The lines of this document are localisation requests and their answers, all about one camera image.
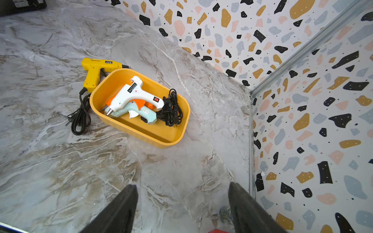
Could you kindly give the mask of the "orange glue gun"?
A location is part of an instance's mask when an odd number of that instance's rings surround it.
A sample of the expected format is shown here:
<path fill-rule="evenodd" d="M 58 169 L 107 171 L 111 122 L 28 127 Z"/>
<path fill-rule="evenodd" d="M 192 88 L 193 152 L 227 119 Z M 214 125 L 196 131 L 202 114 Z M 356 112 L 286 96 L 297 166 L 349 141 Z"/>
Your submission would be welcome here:
<path fill-rule="evenodd" d="M 102 108 L 102 110 L 100 110 L 100 112 L 101 111 L 103 111 L 103 110 L 105 110 L 110 104 L 111 104 L 111 102 L 112 102 L 112 100 L 114 99 L 116 97 L 116 95 L 114 95 L 113 97 L 111 97 L 107 102 L 106 102 L 106 104 L 105 104 L 105 106 Z M 134 99 L 134 100 L 131 100 L 131 102 L 133 102 L 133 103 L 135 103 L 136 105 L 137 105 L 137 107 L 138 107 L 138 109 L 140 110 L 142 107 L 147 107 L 147 108 L 149 108 L 149 109 L 151 109 L 151 110 L 155 110 L 156 109 L 156 107 L 154 106 L 154 105 L 152 105 L 151 103 L 149 103 L 149 102 L 146 102 L 145 100 L 140 100 L 140 99 Z"/>

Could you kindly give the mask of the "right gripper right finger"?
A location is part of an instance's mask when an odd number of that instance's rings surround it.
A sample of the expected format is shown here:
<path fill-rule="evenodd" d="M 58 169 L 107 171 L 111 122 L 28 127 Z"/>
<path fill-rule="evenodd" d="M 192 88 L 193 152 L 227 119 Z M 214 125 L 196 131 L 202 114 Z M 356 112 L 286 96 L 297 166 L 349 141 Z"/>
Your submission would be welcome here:
<path fill-rule="evenodd" d="M 240 184 L 230 183 L 228 199 L 236 233 L 285 232 Z"/>

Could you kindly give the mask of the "mint green glue gun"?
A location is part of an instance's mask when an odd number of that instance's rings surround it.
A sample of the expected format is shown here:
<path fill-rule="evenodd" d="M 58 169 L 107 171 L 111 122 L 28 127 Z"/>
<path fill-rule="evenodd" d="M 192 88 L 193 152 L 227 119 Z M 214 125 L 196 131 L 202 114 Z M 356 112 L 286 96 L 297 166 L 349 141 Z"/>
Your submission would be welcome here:
<path fill-rule="evenodd" d="M 134 118 L 137 116 L 143 117 L 149 125 L 155 124 L 157 122 L 156 112 L 146 107 L 145 105 L 139 109 L 135 101 L 127 103 L 122 109 L 116 112 L 112 112 L 109 116 L 111 118 L 119 118 L 127 113 L 129 113 L 129 118 Z"/>

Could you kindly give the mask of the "yellow storage box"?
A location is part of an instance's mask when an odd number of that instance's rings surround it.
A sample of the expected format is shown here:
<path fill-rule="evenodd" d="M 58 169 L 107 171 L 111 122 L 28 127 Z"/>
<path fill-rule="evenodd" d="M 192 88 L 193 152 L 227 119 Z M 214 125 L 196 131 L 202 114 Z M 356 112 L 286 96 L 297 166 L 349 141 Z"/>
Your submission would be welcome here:
<path fill-rule="evenodd" d="M 135 75 L 143 81 L 143 90 L 159 98 L 166 97 L 169 94 L 169 88 L 135 70 L 118 69 L 110 73 L 92 92 L 90 96 L 90 106 L 92 110 L 105 124 L 153 146 L 165 149 L 177 144 L 184 136 L 190 117 L 190 105 L 181 95 L 178 95 L 178 104 L 183 112 L 182 122 L 172 127 L 166 126 L 165 122 L 160 120 L 153 125 L 149 125 L 144 123 L 138 116 L 130 119 L 128 113 L 120 118 L 110 118 L 100 113 L 100 110 L 105 106 L 106 102 L 112 96 L 116 95 L 124 85 L 130 84 L 130 79 Z"/>

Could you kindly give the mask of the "yellow glue gun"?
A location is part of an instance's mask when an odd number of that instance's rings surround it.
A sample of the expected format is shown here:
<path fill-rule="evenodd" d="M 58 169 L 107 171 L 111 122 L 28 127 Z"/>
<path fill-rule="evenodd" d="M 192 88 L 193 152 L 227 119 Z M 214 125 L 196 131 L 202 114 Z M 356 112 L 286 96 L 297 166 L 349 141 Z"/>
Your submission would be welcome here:
<path fill-rule="evenodd" d="M 100 60 L 84 58 L 82 67 L 87 72 L 84 80 L 83 88 L 79 92 L 80 106 L 73 113 L 67 116 L 68 124 L 71 125 L 71 132 L 76 136 L 81 136 L 86 128 L 91 124 L 89 114 L 90 96 L 95 88 L 99 85 L 101 78 L 106 77 L 107 73 L 111 73 L 118 69 L 128 69 L 128 65 L 123 65 L 119 62 L 111 60 Z"/>

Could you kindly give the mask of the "white glue gun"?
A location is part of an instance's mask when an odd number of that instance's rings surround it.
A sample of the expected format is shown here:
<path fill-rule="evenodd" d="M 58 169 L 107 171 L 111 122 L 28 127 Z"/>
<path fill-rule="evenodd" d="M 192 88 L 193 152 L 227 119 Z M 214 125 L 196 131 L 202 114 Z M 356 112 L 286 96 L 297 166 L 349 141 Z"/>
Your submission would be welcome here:
<path fill-rule="evenodd" d="M 112 112 L 122 109 L 127 103 L 134 99 L 145 100 L 156 107 L 157 120 L 162 120 L 167 126 L 179 125 L 182 123 L 183 112 L 178 103 L 177 92 L 175 89 L 169 91 L 168 97 L 162 99 L 146 92 L 142 89 L 143 81 L 138 76 L 131 78 L 131 84 L 124 85 L 111 104 L 103 110 L 109 116 Z"/>

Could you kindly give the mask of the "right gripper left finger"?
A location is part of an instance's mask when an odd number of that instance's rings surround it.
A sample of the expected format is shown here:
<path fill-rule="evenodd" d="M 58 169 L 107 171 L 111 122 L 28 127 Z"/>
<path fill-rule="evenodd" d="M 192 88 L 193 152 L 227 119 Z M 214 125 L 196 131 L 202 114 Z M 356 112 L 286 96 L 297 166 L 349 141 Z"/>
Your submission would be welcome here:
<path fill-rule="evenodd" d="M 137 186 L 134 184 L 127 185 L 81 232 L 132 232 L 138 199 Z"/>

